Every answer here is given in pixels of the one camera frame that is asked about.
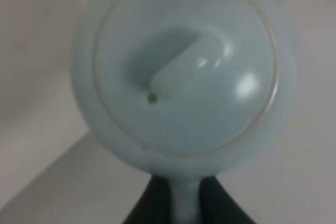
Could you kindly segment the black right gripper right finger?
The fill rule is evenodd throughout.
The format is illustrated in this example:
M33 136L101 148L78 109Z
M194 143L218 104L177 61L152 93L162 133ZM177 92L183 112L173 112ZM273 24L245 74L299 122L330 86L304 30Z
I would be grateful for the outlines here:
M204 178L199 189L201 223L255 224L232 199L217 178Z

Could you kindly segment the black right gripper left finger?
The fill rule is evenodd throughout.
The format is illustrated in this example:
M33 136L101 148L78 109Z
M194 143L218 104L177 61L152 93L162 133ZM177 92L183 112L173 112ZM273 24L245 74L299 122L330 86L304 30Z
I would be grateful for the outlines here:
M152 176L124 224L171 223L171 192L167 179Z

